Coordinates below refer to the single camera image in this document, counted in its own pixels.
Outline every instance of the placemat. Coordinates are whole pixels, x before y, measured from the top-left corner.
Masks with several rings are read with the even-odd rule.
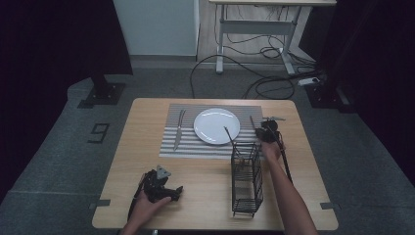
[[[201,140],[194,131],[196,116],[204,110],[219,108],[233,113],[241,124],[241,131],[234,142],[256,142],[254,128],[251,123],[259,126],[262,121],[260,106],[220,106],[220,105],[188,105],[171,104],[168,109],[164,134],[161,142],[160,157],[166,158],[192,158],[192,159],[230,159],[232,144],[212,145]],[[177,124],[181,110],[186,110],[182,121],[182,137],[176,151],[173,150],[177,133]]]

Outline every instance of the wooden desk top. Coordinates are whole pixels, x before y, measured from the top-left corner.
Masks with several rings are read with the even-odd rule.
[[[335,230],[338,222],[333,210],[322,210],[329,203],[324,183],[305,136],[299,114],[292,101],[136,99],[122,132],[101,200],[93,218],[97,228],[121,228],[143,173],[161,165],[172,173],[166,188],[184,186],[178,202],[163,208],[146,227],[150,229],[283,230],[269,168],[262,163],[263,198],[254,218],[231,210],[230,160],[176,159],[159,157],[162,135],[170,104],[261,106],[265,117],[279,121],[294,185],[303,197],[318,230]]]
[[[219,5],[335,6],[336,0],[209,0]]]

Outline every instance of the black wire rack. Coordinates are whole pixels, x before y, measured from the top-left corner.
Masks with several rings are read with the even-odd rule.
[[[232,143],[232,212],[254,217],[263,201],[262,171],[255,143]]]

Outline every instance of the silver utensil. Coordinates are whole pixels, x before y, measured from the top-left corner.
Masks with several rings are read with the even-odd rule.
[[[180,111],[180,117],[179,117],[179,123],[177,124],[177,133],[176,133],[176,140],[174,141],[174,151],[176,151],[177,147],[179,147],[180,139],[181,139],[181,123],[183,121],[184,114],[186,113],[186,110]]]

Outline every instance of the white plate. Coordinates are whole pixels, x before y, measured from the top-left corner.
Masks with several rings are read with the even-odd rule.
[[[220,145],[230,142],[224,128],[228,128],[232,139],[238,136],[241,124],[238,118],[227,110],[209,109],[201,112],[195,118],[195,132],[203,141]]]

